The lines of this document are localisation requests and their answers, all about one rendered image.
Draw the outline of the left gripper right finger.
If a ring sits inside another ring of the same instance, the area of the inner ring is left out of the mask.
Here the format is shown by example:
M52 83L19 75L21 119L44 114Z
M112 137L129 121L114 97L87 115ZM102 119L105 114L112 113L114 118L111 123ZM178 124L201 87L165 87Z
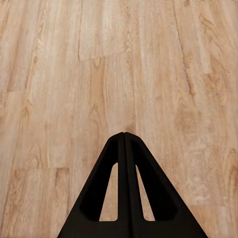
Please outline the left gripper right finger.
M125 132L132 238L208 238L143 140ZM144 219L138 166L155 221Z

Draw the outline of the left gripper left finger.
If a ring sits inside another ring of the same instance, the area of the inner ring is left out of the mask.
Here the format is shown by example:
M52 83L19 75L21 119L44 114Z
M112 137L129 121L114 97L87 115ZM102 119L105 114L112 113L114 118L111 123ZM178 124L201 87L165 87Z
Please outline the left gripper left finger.
M118 219L99 221L112 167L118 163ZM132 238L125 133L110 137L58 238Z

